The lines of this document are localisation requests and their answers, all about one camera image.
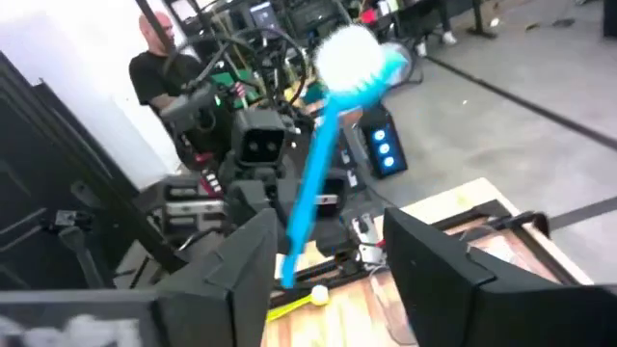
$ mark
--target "gray floor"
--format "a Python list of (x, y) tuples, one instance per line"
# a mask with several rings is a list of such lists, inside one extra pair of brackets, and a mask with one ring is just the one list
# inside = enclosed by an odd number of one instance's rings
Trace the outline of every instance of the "gray floor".
[[(562, 13), (574, 26), (550, 27)], [(429, 52), (617, 138), (617, 42), (601, 38), (602, 3), (535, 0), (501, 13), (500, 36), (457, 31)], [(546, 25), (525, 31), (534, 21)], [(428, 62), (425, 82), (386, 99), (410, 169), (377, 185), (400, 205), (485, 176), (520, 209), (550, 215), (617, 196), (612, 152)], [(593, 280), (617, 282), (617, 213), (554, 234)]]

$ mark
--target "wooden table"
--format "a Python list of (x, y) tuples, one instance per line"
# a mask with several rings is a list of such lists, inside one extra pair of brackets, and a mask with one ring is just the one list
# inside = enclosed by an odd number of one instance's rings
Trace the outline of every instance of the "wooden table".
[[(516, 215), (519, 210), (486, 178), (437, 194), (425, 200), (402, 208), (403, 211), (419, 218), (425, 223), (434, 223), (458, 215), (470, 208), (490, 201), (498, 200), (510, 213)], [(375, 219), (381, 233), (383, 217)], [(448, 233), (460, 232), (473, 223), (457, 227)], [(544, 247), (578, 282), (593, 282), (563, 254), (552, 241), (537, 229), (525, 226), (525, 231)], [(555, 280), (551, 272), (525, 247), (510, 230), (484, 237), (472, 243), (496, 256), (508, 256), (510, 262), (538, 274), (548, 280)], [(277, 270), (282, 257), (277, 258)], [(298, 270), (319, 264), (327, 260), (315, 248), (314, 242), (308, 243), (301, 256)], [(390, 336), (413, 341), (413, 335), (407, 328), (407, 318), (400, 302), (398, 292), (390, 273), (377, 276), (378, 282), (386, 292), (382, 308), (373, 294), (369, 279), (357, 280), (330, 291), (330, 302), (324, 307), (305, 306), (276, 321), (266, 324), (262, 347), (342, 347), (342, 346), (398, 346)]]

